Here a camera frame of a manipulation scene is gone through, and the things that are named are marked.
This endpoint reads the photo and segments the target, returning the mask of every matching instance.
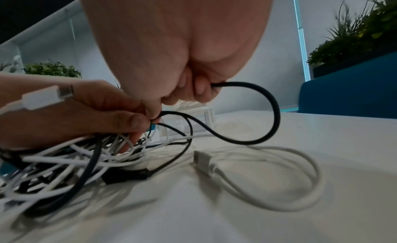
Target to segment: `fingernail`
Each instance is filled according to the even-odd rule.
[[[183,74],[181,75],[181,78],[179,79],[179,82],[178,82],[178,85],[177,85],[178,88],[183,88],[183,87],[185,87],[186,81],[187,81],[186,73],[183,73]]]
[[[202,83],[196,83],[194,87],[197,95],[202,95],[204,93],[204,85]]]
[[[141,115],[136,115],[131,120],[131,127],[133,129],[138,129],[139,127],[142,127],[144,122],[145,122],[145,117],[142,117]]]

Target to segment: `blue cushion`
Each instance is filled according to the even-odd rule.
[[[299,112],[397,118],[397,52],[305,82]]]

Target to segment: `hand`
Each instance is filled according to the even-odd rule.
[[[24,83],[19,80],[18,86]],[[53,85],[46,80],[34,83],[36,89]],[[140,101],[131,99],[105,81],[72,80],[57,81],[56,84],[72,84],[74,97],[39,110],[22,110],[0,116],[1,148],[41,148],[94,133],[131,133],[130,140],[136,143],[150,125],[142,114],[144,107]]]
[[[212,100],[219,89],[210,83],[252,56],[273,0],[81,1],[112,72],[154,119],[161,98]]]

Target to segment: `table surface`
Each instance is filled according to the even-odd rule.
[[[0,219],[1,242],[397,242],[397,120],[282,113],[264,145],[304,151],[323,168],[321,200],[300,212],[274,212],[245,203],[191,165],[208,152],[252,194],[285,198],[306,191],[285,152],[197,138],[173,167],[144,182],[90,186],[70,206],[40,219]],[[216,130],[241,140],[267,132],[272,112],[218,115]],[[155,167],[182,146],[153,151]]]

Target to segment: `ceiling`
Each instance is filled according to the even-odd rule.
[[[0,44],[74,0],[0,0]]]

